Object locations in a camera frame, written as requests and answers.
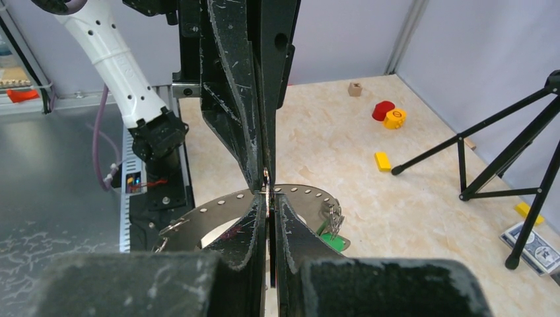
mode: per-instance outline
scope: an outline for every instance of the wooden cube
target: wooden cube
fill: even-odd
[[[350,97],[360,97],[362,95],[362,85],[360,83],[350,83],[348,94]]]

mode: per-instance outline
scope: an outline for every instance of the red cylinder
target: red cylinder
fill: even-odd
[[[382,101],[375,105],[375,109],[373,110],[371,116],[377,121],[383,121],[387,116],[387,112],[393,110],[394,108],[395,108],[394,103],[387,100]]]

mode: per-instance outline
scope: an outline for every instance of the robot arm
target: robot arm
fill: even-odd
[[[84,49],[114,95],[140,159],[161,159],[184,142],[187,126],[167,108],[142,74],[107,0],[33,2],[55,14]]]

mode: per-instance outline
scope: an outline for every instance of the gray wall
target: gray wall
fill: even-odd
[[[102,90],[101,77],[86,54],[52,15],[30,0],[7,2],[12,18],[59,94]],[[180,69],[178,28],[168,26],[163,16],[144,17],[121,1],[108,2],[120,32],[149,82],[152,85],[171,83],[171,73]]]
[[[10,0],[10,13],[60,94],[100,91],[102,81],[70,37],[30,0]],[[179,70],[178,28],[110,0],[123,37],[153,85]],[[412,0],[303,0],[291,83],[381,75]]]
[[[558,0],[430,0],[397,73],[461,131],[541,89],[560,69],[558,17]],[[473,135],[478,155],[494,159],[551,99]],[[560,139],[559,120],[506,173],[512,187],[540,184]],[[543,214],[560,232],[559,194],[557,178]]]
[[[383,75],[412,0],[302,0],[293,84]]]

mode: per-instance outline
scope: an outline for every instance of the yellow object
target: yellow object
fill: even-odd
[[[375,163],[377,163],[377,168],[381,172],[389,172],[391,171],[391,163],[389,163],[389,158],[385,152],[377,152],[375,153]]]
[[[527,218],[529,210],[531,210],[531,206],[527,205],[527,203],[520,203],[519,205],[515,206],[515,211],[517,211],[517,213],[520,214],[523,218]],[[540,225],[543,222],[544,217],[539,215],[539,217],[537,217],[537,221],[535,221],[535,225]]]
[[[383,120],[383,126],[387,129],[398,129],[406,120],[406,111],[402,109],[393,109],[387,112],[385,120]]]

